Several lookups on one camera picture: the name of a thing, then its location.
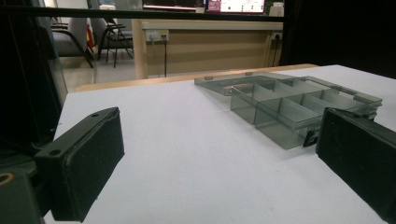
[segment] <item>chair backrest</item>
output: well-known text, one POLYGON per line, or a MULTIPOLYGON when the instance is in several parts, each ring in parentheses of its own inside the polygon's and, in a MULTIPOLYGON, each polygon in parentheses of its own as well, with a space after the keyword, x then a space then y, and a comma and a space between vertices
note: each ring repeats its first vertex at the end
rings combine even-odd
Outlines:
POLYGON ((70 18, 67 31, 76 38, 83 49, 87 48, 87 18, 70 18))
POLYGON ((91 18, 91 26, 93 33, 96 36, 96 45, 99 45, 102 41, 102 36, 106 31, 107 25, 103 18, 91 18))

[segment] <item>wooden desk edge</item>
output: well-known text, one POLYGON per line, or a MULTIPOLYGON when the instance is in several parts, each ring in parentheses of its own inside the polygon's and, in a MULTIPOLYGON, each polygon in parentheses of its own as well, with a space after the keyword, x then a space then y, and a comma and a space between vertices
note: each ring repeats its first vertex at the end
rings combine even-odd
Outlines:
POLYGON ((286 65, 286 66, 278 66, 278 67, 231 70, 225 72, 202 73, 202 74, 185 75, 185 76, 182 75, 178 77, 158 77, 158 78, 138 79, 138 80, 129 80, 129 81, 121 81, 121 82, 98 83, 98 84, 90 84, 90 85, 83 85, 77 87, 76 92, 98 91, 98 90, 118 88, 118 87, 129 87, 129 86, 149 85, 149 84, 157 84, 164 82, 186 81, 198 77, 218 77, 218 76, 234 75, 244 72, 277 72, 277 71, 312 68, 312 67, 317 67, 317 65, 311 63, 303 63, 303 64, 286 65))

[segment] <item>desk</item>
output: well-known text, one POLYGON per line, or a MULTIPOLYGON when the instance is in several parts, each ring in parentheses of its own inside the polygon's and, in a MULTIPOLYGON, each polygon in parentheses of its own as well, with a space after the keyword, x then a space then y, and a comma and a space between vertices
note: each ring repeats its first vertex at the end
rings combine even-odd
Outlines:
MULTIPOLYGON (((382 98, 375 121, 396 130, 394 79, 339 65, 278 73, 382 98)), ((315 146, 282 149, 229 101, 192 80, 68 94, 56 136, 118 106, 126 153, 84 223, 385 223, 315 146)))
POLYGON ((269 21, 136 19, 132 26, 139 79, 164 74, 165 45, 147 41, 147 30, 169 31, 167 74, 269 67, 275 56, 272 33, 283 30, 282 22, 269 21))

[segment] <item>white tabletop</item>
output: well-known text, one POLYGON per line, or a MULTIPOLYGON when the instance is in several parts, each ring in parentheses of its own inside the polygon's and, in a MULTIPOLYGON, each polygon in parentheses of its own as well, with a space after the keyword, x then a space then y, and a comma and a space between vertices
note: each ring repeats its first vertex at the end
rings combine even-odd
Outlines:
MULTIPOLYGON (((382 98, 375 121, 396 130, 394 79, 339 65, 278 73, 382 98)), ((118 106, 125 145, 84 223, 384 223, 315 146, 284 150, 229 103, 193 80, 68 94, 57 136, 118 106)))

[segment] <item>wooden counter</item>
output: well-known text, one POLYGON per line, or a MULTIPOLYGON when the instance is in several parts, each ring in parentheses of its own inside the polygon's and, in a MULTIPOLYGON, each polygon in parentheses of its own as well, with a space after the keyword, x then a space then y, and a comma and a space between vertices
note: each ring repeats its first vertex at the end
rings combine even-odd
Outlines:
POLYGON ((268 67, 273 64, 272 33, 283 30, 282 22, 268 21, 132 20, 132 24, 139 79, 165 71, 165 44, 147 41, 148 29, 169 30, 166 74, 268 67))

